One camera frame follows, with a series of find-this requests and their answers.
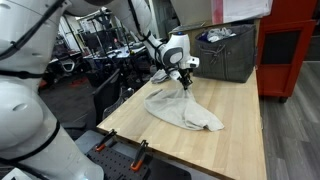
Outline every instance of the office chair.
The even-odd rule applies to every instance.
[[[92,108],[83,122],[62,123],[73,139],[77,139],[87,130],[96,130],[96,126],[117,109],[125,98],[133,94],[130,88],[124,93],[120,87],[120,69],[117,69],[93,93],[94,108]]]
[[[64,72],[71,73],[73,71],[76,64],[70,59],[70,55],[68,53],[56,55],[56,58],[59,60]]]

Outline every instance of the gray storage bin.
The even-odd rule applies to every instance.
[[[214,43],[195,39],[195,56],[200,65],[193,69],[193,75],[245,83],[255,66],[255,25],[228,27],[236,36]]]

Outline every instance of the red tool chest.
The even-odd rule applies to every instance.
[[[273,0],[270,16],[261,19],[258,39],[259,95],[292,95],[315,26],[316,0]]]

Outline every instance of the wooden tabletop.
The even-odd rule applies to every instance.
[[[118,136],[133,142],[146,139],[155,152],[175,157],[210,175],[266,179],[255,71],[245,84],[196,77],[192,80],[196,101],[220,119],[223,130],[186,130],[147,112],[144,99],[157,89],[182,88],[175,81],[147,83],[98,128],[115,129]]]

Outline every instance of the black clamp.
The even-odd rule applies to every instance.
[[[116,139],[115,139],[115,135],[116,135],[116,134],[117,134],[117,132],[116,132],[114,129],[112,129],[111,132],[109,132],[109,133],[100,141],[100,143],[98,143],[98,144],[96,145],[96,151],[98,151],[98,152],[102,151],[102,150],[106,147],[105,143],[106,143],[107,141],[109,141],[109,139],[111,139],[111,138],[113,139],[113,141],[112,141],[112,143],[109,145],[109,147],[115,145],[115,144],[117,143],[117,141],[116,141]]]
[[[139,171],[140,167],[143,164],[143,160],[146,156],[146,148],[148,147],[148,144],[146,140],[143,140],[140,144],[140,147],[137,151],[136,157],[134,158],[134,161],[132,162],[130,168],[134,172]]]
[[[188,87],[193,83],[190,79],[190,73],[188,69],[179,69],[181,77],[178,79],[183,85],[183,89],[187,90]]]

